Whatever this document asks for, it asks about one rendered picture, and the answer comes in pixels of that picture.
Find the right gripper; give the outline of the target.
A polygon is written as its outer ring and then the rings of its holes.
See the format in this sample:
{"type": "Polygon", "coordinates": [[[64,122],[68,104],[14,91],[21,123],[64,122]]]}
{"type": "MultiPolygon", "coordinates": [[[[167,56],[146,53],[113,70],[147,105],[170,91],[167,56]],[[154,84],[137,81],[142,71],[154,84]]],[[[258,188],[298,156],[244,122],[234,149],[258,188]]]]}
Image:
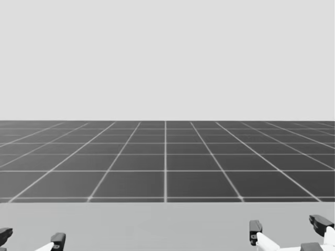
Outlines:
{"type": "Polygon", "coordinates": [[[335,251],[335,223],[325,217],[312,214],[309,222],[314,231],[323,237],[323,244],[304,243],[296,247],[280,248],[272,239],[263,234],[263,226],[259,220],[249,221],[249,241],[257,251],[335,251]]]}

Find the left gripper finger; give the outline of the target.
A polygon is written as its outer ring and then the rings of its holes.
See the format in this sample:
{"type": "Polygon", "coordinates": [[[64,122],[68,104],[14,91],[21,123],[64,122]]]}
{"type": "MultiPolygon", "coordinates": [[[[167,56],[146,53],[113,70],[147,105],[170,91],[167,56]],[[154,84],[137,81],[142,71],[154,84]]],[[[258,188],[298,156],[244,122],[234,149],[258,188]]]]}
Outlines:
{"type": "Polygon", "coordinates": [[[0,229],[0,244],[5,244],[7,240],[12,236],[13,229],[10,227],[4,227],[0,229]]]}
{"type": "Polygon", "coordinates": [[[37,248],[34,251],[64,251],[66,241],[65,233],[55,233],[51,236],[50,242],[37,248]]]}

